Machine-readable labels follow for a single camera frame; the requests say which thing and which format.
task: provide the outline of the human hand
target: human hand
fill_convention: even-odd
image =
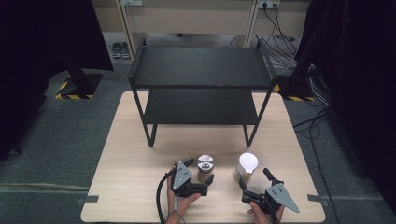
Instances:
[[[186,214],[187,209],[190,204],[195,202],[199,197],[200,193],[194,193],[188,198],[178,198],[177,211],[174,209],[175,193],[172,191],[172,176],[169,176],[167,181],[168,190],[166,191],[168,197],[168,219],[166,219],[166,224],[178,223],[180,219]]]
[[[255,224],[270,224],[271,223],[271,216],[269,214],[265,214],[256,203],[250,202],[249,205],[250,205],[251,209],[248,210],[247,212],[251,215],[254,215],[254,223]],[[276,211],[276,217],[279,222],[282,219],[283,210],[285,210],[285,206],[282,205]]]

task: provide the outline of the shoe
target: shoe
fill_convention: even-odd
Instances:
[[[121,53],[123,59],[131,58],[131,55],[129,54],[128,44],[126,42],[122,42]]]
[[[113,58],[120,58],[121,57],[121,45],[120,43],[113,43],[113,46],[111,47],[111,53],[113,55]]]

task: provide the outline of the light wood tabletop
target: light wood tabletop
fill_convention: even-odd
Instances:
[[[149,93],[140,91],[142,105]],[[261,108],[265,93],[253,93]],[[251,147],[246,146],[242,126],[159,125],[154,147],[149,147],[131,91],[121,99],[98,163],[81,219],[85,222],[160,222],[156,190],[164,174],[179,161],[194,158],[189,167],[197,183],[196,161],[210,155],[215,162],[214,181],[207,196],[194,202],[184,216],[186,223],[253,223],[250,206],[241,202],[242,190],[233,178],[239,156],[251,152],[259,165],[247,189],[264,193],[271,186],[262,170],[268,168],[285,187],[300,209],[285,209],[282,222],[324,221],[321,203],[308,201],[318,195],[306,166],[281,96],[272,94]],[[166,183],[161,194],[163,214],[167,214]]]

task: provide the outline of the round container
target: round container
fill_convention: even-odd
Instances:
[[[257,157],[250,152],[245,152],[239,157],[239,162],[236,165],[234,178],[239,182],[239,177],[247,183],[259,165]]]
[[[202,155],[198,158],[198,180],[205,183],[205,181],[213,175],[213,168],[215,167],[213,158],[209,155]]]

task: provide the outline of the gray floor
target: gray floor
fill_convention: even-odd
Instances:
[[[105,34],[105,38],[111,47],[124,36]],[[152,46],[230,47],[232,42],[233,37],[228,35],[148,36]],[[113,63],[114,72],[101,71],[104,75],[91,100],[57,100],[55,95],[67,73],[50,80],[48,100],[21,141],[22,154],[0,162],[0,223],[82,223],[81,200],[88,193],[120,97],[131,90],[127,79],[131,61],[118,59]],[[291,69],[277,67],[276,71],[286,73]],[[285,105],[293,124],[311,119],[325,108],[318,100],[285,101]],[[308,131],[297,133],[326,213],[324,223],[337,223],[337,218],[343,224],[396,223],[372,181],[360,178],[353,170],[327,118],[321,118],[313,128],[318,160],[308,135]]]

